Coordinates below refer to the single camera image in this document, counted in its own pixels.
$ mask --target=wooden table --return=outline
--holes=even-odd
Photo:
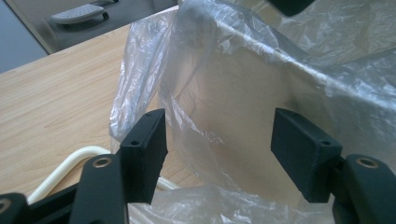
[[[0,74],[0,194],[29,195],[81,147],[110,148],[109,114],[128,30],[121,27]],[[182,187],[200,185],[168,142],[162,175]],[[75,173],[57,189],[76,183]]]

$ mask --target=white cord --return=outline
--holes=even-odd
[[[66,158],[28,198],[28,203],[35,203],[45,198],[56,185],[82,160],[102,154],[110,154],[110,151],[96,146],[83,147]],[[170,180],[160,177],[157,187],[160,189],[179,189],[180,187]]]

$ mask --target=black plastic part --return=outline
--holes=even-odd
[[[148,112],[125,137],[117,152],[127,203],[151,203],[167,153],[165,110]]]
[[[355,209],[346,207],[343,203],[334,200],[332,205],[332,216],[336,224],[359,224],[359,218]]]
[[[307,201],[329,201],[328,175],[342,150],[337,141],[303,116],[277,108],[271,150]]]
[[[343,174],[361,224],[396,223],[396,177],[384,162],[349,155]]]
[[[286,16],[294,16],[304,11],[315,0],[269,0],[280,12]]]
[[[25,224],[31,222],[31,212],[23,194],[0,195],[0,223]]]
[[[69,223],[128,223],[120,160],[116,155],[96,156],[85,163]]]
[[[103,19],[104,19],[105,21],[107,21],[107,20],[108,20],[108,18],[109,18],[109,16],[108,16],[108,13],[107,13],[107,12],[104,12],[104,13],[102,14],[102,16],[103,16]]]
[[[30,205],[34,223],[66,224],[69,221],[77,184],[63,189],[49,197]]]

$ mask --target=screw hole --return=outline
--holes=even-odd
[[[329,141],[325,141],[325,140],[320,141],[320,143],[321,143],[322,145],[325,145],[325,146],[331,145],[331,143],[330,143]]]
[[[358,159],[356,159],[356,162],[359,165],[367,167],[367,168],[371,168],[371,169],[378,168],[378,163],[376,163],[375,161],[370,160],[368,158],[358,158]]]
[[[97,159],[96,161],[94,161],[92,163],[92,166],[95,168],[102,168],[102,167],[109,165],[110,163],[111,163],[110,158],[103,157],[103,158],[100,158],[100,159]]]
[[[131,144],[132,144],[132,146],[137,146],[137,145],[139,145],[139,141],[132,141]]]

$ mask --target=clear plastic film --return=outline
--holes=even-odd
[[[206,183],[302,213],[309,206],[270,151],[276,107],[312,120],[344,156],[373,156],[395,170],[396,18],[389,12],[396,7],[379,2],[385,7],[318,0],[285,18],[261,1],[187,0],[177,12],[136,22],[111,133],[120,141],[159,85],[187,166]]]
[[[129,204],[130,223],[332,223],[331,211],[304,213],[257,195],[214,186],[156,192],[151,205]]]

